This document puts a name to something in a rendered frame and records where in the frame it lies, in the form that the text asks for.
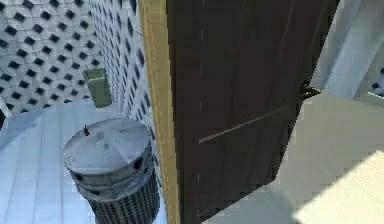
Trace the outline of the dark brown room door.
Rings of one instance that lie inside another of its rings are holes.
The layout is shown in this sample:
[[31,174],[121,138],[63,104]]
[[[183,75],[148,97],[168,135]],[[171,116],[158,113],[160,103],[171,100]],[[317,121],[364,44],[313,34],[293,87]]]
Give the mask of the dark brown room door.
[[181,224],[275,180],[341,0],[166,0]]

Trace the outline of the grey metal trash bin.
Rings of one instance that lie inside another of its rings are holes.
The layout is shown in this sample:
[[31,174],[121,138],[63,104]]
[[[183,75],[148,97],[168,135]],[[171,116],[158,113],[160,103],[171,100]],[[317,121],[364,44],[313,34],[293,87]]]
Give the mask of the grey metal trash bin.
[[128,118],[79,130],[64,146],[63,163],[97,224],[152,224],[160,208],[147,127]]

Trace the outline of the green box on floor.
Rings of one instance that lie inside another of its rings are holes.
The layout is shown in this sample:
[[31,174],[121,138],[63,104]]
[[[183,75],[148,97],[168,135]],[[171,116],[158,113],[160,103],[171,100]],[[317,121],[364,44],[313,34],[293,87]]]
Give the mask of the green box on floor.
[[112,104],[108,77],[103,68],[87,69],[83,77],[96,108],[104,108]]

